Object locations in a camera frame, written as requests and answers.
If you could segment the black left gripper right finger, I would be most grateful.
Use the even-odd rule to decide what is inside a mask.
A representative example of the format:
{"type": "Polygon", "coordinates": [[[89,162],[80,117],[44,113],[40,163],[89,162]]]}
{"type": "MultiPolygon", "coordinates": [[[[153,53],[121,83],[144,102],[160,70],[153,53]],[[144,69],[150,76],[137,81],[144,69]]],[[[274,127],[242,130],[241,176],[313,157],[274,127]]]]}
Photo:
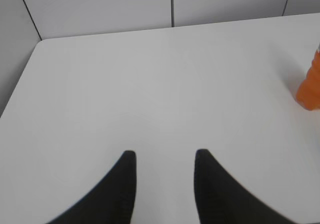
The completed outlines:
{"type": "Polygon", "coordinates": [[[207,149],[194,162],[194,196],[201,224],[292,224],[238,183],[207,149]]]}

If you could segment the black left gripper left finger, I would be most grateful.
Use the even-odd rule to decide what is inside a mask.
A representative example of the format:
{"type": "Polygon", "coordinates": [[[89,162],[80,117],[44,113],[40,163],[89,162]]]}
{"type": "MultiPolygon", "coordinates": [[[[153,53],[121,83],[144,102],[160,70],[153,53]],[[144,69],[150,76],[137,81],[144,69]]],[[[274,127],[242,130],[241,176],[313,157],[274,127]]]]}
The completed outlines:
{"type": "Polygon", "coordinates": [[[81,200],[51,224],[129,224],[137,191],[137,157],[126,150],[81,200]]]}

